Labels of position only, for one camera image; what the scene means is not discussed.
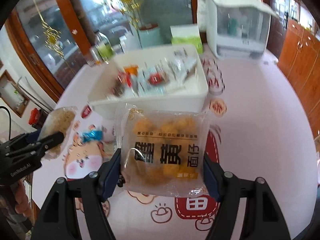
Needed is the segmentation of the person's left hand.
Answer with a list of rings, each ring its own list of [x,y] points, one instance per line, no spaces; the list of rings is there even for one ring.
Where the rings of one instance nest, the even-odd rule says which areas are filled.
[[[29,207],[23,179],[11,185],[1,181],[1,228],[28,232],[33,227],[25,215]]]

